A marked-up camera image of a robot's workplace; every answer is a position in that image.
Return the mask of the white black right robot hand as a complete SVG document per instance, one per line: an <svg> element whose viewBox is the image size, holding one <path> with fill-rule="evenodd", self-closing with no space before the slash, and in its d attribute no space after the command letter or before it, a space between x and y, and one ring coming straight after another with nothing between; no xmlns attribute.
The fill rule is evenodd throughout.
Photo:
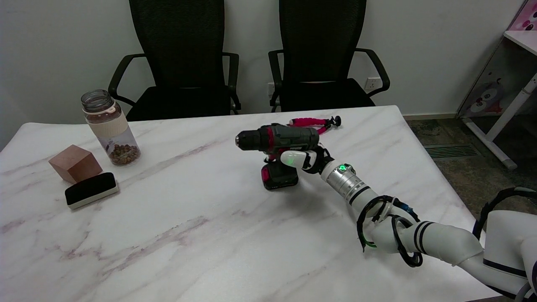
<svg viewBox="0 0 537 302"><path fill-rule="evenodd" d="M328 149L322 145L318 145L311 150L284 151L280 155L280 162L286 166L303 170L308 174L322 174L322 171L329 163L334 161Z"/></svg>

